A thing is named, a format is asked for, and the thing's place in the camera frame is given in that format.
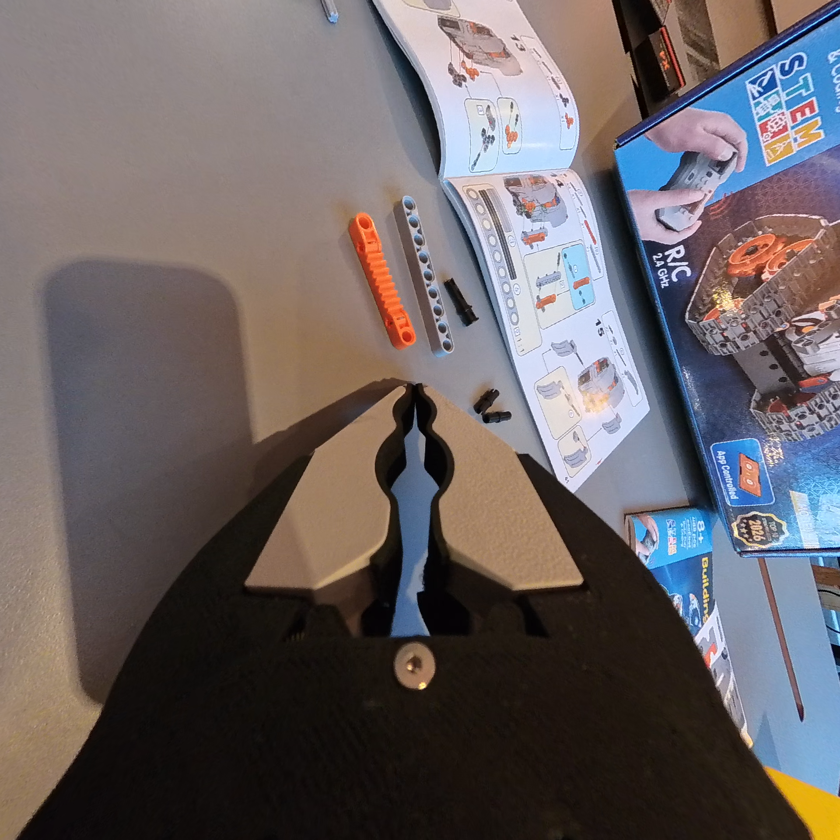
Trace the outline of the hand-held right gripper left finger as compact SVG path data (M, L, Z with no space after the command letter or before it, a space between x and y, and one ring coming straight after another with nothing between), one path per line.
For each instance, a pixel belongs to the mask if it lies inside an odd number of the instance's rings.
M390 633L403 545L392 493L413 387L395 388L319 446L245 586L338 609L353 635Z

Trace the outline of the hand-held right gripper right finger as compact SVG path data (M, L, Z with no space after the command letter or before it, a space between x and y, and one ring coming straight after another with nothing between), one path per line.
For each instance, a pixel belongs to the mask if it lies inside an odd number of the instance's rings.
M497 605L584 578L516 451L415 385L424 467L437 485L417 603L432 635L468 635Z

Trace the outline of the long black pin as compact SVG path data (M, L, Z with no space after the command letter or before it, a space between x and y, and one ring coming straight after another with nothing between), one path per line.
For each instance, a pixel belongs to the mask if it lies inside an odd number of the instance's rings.
M449 297L455 306L456 313L464 326L468 327L476 323L479 320L479 317L467 301L456 280L454 278L447 278L444 281L444 288L449 294Z

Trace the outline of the blue cover booklet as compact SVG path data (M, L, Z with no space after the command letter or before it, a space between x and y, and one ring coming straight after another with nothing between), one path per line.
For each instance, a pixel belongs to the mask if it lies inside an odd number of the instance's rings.
M687 625L725 708L753 746L713 591L713 516L696 507L626 514L630 548Z

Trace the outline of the orange toothed beam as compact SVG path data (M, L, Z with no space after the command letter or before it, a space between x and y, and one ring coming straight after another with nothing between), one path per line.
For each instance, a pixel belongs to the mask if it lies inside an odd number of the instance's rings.
M350 220L349 233L392 346L398 350L410 347L416 334L386 263L372 217L357 213Z

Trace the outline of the grey holed beam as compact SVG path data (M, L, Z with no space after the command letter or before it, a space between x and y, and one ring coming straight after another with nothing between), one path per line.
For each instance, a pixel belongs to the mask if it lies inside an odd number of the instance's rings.
M453 353L454 341L436 271L427 250L422 220L411 196L404 195L395 204L395 219L430 349L435 356L445 358Z

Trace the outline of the blue toy robot box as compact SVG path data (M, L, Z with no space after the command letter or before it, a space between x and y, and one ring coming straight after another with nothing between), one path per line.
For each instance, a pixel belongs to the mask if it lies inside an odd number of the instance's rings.
M838 556L838 2L616 141L696 446L741 554Z

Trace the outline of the yellow plastic bin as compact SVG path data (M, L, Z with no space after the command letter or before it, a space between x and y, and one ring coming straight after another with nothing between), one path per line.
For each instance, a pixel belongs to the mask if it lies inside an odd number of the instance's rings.
M813 839L839 839L839 798L811 784L772 769L764 768L791 804Z

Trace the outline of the open instruction booklet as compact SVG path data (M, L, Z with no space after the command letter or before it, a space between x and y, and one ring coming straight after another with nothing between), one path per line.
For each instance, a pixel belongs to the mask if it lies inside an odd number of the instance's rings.
M572 491L648 413L571 165L580 115L517 2L379 1L423 81L438 179L479 259L523 394Z

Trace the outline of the black metal desk frame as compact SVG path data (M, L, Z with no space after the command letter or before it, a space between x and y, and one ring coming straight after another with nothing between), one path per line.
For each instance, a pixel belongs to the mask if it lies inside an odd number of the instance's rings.
M824 623L832 647L836 669L839 670L839 568L838 558L812 558L812 573L823 610Z

